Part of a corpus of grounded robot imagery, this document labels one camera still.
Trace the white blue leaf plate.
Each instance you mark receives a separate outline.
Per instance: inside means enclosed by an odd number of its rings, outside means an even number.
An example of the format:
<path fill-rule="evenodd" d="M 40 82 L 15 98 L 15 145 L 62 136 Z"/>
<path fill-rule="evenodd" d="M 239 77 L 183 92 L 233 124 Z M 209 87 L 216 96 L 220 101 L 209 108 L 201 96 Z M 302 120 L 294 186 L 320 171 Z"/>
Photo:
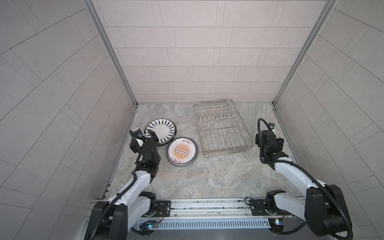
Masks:
<path fill-rule="evenodd" d="M 145 129 L 145 136 L 147 138 L 151 137 L 149 131 L 154 132 L 159 139 L 159 145 L 164 146 L 175 138 L 177 128 L 176 125 L 168 119 L 156 119 L 149 123 Z"/>

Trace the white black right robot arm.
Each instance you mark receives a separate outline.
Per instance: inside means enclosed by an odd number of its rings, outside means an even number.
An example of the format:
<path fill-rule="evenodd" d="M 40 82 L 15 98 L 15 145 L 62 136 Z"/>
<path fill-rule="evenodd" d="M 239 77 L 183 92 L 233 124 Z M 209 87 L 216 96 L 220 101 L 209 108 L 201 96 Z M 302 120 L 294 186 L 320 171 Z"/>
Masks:
<path fill-rule="evenodd" d="M 338 240 L 354 238 L 352 221 L 342 190 L 327 185 L 295 164 L 282 149 L 284 140 L 276 138 L 272 130 L 258 131 L 256 145 L 260 160 L 293 183 L 304 195 L 293 197 L 286 191 L 270 191 L 265 206 L 269 214 L 286 211 L 303 220 L 317 236 L 329 235 Z"/>

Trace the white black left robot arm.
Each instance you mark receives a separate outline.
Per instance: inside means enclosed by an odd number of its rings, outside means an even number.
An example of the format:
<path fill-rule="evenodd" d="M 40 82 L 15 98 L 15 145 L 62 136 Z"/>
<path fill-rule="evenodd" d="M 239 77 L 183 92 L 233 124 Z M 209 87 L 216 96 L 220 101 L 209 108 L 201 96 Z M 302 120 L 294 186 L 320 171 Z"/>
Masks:
<path fill-rule="evenodd" d="M 159 170 L 159 138 L 151 130 L 149 137 L 140 129 L 130 130 L 129 134 L 130 148 L 139 154 L 133 176 L 113 197 L 94 205 L 85 240 L 126 240 L 129 230 L 140 217 L 156 211 L 156 194 L 145 192 L 144 189 Z"/>

